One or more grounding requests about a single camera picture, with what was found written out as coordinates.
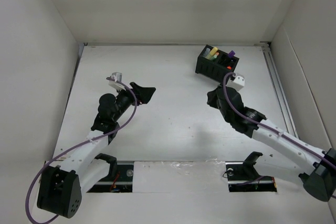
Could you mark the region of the black purple-capped marker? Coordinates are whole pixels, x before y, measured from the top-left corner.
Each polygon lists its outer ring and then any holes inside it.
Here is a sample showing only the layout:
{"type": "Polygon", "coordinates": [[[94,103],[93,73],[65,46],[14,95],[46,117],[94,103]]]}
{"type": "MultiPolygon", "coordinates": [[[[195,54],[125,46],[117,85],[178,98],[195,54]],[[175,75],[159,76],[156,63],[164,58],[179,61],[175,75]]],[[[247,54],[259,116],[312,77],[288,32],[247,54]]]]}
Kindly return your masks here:
{"type": "Polygon", "coordinates": [[[235,52],[232,50],[228,53],[228,58],[232,59],[235,56],[235,52]]]}

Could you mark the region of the yellow pastel highlighter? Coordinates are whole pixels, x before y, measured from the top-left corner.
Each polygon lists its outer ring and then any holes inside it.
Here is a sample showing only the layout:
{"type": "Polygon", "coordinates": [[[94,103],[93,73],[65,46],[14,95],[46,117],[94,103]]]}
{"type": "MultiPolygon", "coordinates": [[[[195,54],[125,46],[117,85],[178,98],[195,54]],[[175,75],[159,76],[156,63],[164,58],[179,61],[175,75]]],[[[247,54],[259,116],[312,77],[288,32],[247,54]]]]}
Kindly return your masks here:
{"type": "Polygon", "coordinates": [[[210,59],[213,55],[215,55],[215,53],[218,51],[217,47],[213,47],[211,49],[211,51],[208,53],[208,55],[206,56],[207,59],[210,59]]]}

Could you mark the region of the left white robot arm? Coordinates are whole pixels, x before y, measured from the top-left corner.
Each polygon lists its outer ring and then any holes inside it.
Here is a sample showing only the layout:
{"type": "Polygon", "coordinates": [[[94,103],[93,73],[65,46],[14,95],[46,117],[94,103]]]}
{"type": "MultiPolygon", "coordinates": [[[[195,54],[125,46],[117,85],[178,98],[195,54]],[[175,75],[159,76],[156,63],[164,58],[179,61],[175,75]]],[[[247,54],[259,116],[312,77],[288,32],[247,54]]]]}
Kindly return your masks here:
{"type": "Polygon", "coordinates": [[[118,120],[123,113],[130,106],[149,103],[156,89],[141,87],[135,82],[127,87],[121,81],[108,80],[117,95],[106,93],[100,97],[98,114],[85,142],[70,148],[69,157],[60,164],[47,165],[42,171],[37,198],[39,209],[72,218],[83,194],[100,179],[112,180],[117,175],[116,158],[103,154],[102,150],[122,129],[118,120]]]}

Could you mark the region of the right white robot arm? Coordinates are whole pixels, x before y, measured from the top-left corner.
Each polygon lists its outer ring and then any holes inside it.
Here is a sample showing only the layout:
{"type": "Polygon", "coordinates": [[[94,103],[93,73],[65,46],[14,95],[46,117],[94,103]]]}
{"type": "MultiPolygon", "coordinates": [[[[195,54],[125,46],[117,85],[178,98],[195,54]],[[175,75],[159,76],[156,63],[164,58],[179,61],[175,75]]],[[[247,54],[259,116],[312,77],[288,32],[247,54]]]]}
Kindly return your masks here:
{"type": "Polygon", "coordinates": [[[328,151],[304,143],[280,129],[262,113],[244,106],[240,94],[219,84],[207,93],[207,105],[217,109],[235,131],[261,142],[282,156],[285,162],[262,152],[252,152],[240,164],[245,187],[264,177],[280,178],[302,186],[313,198],[328,202],[335,197],[335,149],[328,151]]]}

